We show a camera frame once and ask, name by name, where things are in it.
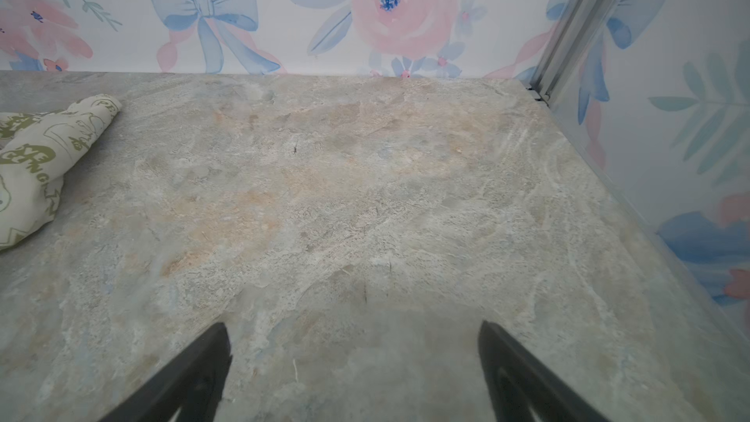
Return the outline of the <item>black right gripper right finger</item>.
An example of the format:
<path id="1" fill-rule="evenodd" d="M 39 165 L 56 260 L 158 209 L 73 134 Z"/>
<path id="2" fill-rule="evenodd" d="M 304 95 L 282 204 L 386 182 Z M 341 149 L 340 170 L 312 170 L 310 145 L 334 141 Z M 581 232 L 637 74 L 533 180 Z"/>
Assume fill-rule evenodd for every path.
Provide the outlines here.
<path id="1" fill-rule="evenodd" d="M 478 349 L 496 420 L 607 421 L 499 324 L 482 323 Z"/>

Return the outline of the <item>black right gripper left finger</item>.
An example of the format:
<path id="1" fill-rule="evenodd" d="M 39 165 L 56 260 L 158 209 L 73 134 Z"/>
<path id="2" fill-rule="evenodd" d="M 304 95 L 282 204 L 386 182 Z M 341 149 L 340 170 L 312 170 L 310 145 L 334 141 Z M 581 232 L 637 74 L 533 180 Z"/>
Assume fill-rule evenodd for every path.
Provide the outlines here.
<path id="1" fill-rule="evenodd" d="M 232 364 L 226 324 L 216 322 L 105 421 L 212 421 Z"/>

